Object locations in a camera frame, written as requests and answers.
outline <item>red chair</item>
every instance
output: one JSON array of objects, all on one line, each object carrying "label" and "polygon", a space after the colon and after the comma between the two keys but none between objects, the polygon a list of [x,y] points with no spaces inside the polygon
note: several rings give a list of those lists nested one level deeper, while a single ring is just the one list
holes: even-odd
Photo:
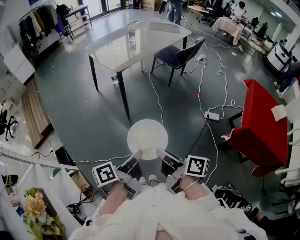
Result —
[{"label": "red chair", "polygon": [[[262,177],[286,163],[287,118],[276,122],[271,111],[278,105],[275,99],[256,80],[243,82],[248,87],[244,111],[229,119],[232,132],[222,137],[227,140],[225,144],[239,152],[240,158],[243,154],[258,165],[252,175]],[[232,121],[241,115],[241,127],[234,128]]]}]

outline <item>flower bouquet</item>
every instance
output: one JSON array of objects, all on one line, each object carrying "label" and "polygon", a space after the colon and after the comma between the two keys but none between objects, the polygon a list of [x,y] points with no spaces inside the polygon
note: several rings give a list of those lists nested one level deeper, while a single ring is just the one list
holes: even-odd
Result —
[{"label": "flower bouquet", "polygon": [[34,240],[65,240],[64,225],[43,189],[32,188],[24,196],[26,222]]}]

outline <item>wooden board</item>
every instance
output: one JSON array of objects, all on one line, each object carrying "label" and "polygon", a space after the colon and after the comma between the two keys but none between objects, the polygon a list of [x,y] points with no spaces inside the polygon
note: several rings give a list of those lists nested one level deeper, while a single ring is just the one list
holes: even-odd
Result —
[{"label": "wooden board", "polygon": [[39,148],[45,138],[52,132],[52,124],[45,112],[33,78],[22,95],[22,106],[28,133],[34,148]]}]

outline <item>glass table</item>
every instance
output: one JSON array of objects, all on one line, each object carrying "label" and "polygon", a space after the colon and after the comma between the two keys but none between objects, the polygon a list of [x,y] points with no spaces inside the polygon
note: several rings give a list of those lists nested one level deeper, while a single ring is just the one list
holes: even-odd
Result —
[{"label": "glass table", "polygon": [[191,31],[160,18],[130,23],[98,39],[85,48],[90,58],[90,68],[96,90],[98,90],[94,61],[117,73],[120,91],[127,117],[129,107],[123,82],[122,71],[131,65],[157,53],[165,47],[183,39],[183,49],[187,46],[187,36]]}]

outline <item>gray floor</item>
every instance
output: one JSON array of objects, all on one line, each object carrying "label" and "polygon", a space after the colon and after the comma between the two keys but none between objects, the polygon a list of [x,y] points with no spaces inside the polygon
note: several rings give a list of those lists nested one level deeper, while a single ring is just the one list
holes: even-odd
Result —
[{"label": "gray floor", "polygon": [[[92,23],[93,29],[87,25],[82,32],[77,33],[74,42],[65,39],[37,69],[35,76],[45,109],[60,140],[74,161],[105,160],[127,155],[130,153],[127,146],[127,133],[130,127],[142,119],[154,119],[160,122],[160,107],[147,72],[151,68],[152,56],[144,61],[144,73],[140,71],[139,63],[123,72],[131,114],[131,121],[129,121],[123,108],[119,87],[111,83],[110,71],[97,63],[95,68],[100,92],[95,90],[89,58],[84,51],[92,41],[125,26],[129,20],[141,20],[153,16],[158,17],[158,12],[143,9],[123,10],[96,20]],[[203,23],[201,29],[212,35],[215,33]],[[193,31],[191,38],[202,36],[206,37],[206,43],[215,45],[220,43],[198,31]],[[218,34],[217,37],[225,42],[232,42],[230,38],[223,35]],[[181,48],[182,41],[175,45]],[[235,100],[237,105],[243,106],[247,89],[242,80],[249,78],[256,79],[280,102],[273,85],[275,78],[263,65],[262,57],[258,53],[254,60],[250,60],[247,54],[241,54],[238,49],[207,47],[217,51],[222,57],[222,63],[227,67],[222,71],[227,75],[228,103]],[[217,75],[219,57],[204,46],[201,52],[207,57],[200,94],[202,109],[206,111],[209,107],[223,103],[225,77]],[[190,71],[195,64],[189,62],[186,71]],[[195,93],[198,93],[202,68],[203,65],[200,64],[193,73],[184,74],[182,77],[179,71],[175,71],[171,88],[168,88],[170,67],[155,68],[154,75],[151,77],[164,109],[164,123],[169,136],[167,150],[181,158],[185,157],[205,123],[195,96]],[[216,144],[222,142],[220,136],[231,131],[227,119],[239,111],[239,109],[226,108],[223,120],[210,121]],[[208,128],[203,131],[191,154],[209,158],[211,160],[209,173],[213,170],[216,164],[216,149]],[[116,160],[115,164],[121,164],[123,161]],[[95,188],[91,170],[99,164],[78,164],[79,169]],[[145,178],[155,173],[159,179],[164,180],[160,173],[161,162],[158,159],[141,161],[140,165]],[[251,175],[254,167],[251,161],[240,164],[234,151],[219,151],[218,167],[212,174],[208,186],[222,185],[225,181],[230,181],[252,204],[258,205],[269,216],[275,217],[272,212],[278,211],[278,208],[270,207],[270,203],[276,201],[261,194],[263,180]],[[279,177],[274,173],[265,177],[268,193],[275,194],[273,196],[277,198],[284,197],[281,193],[275,193],[280,188],[279,181]]]}]

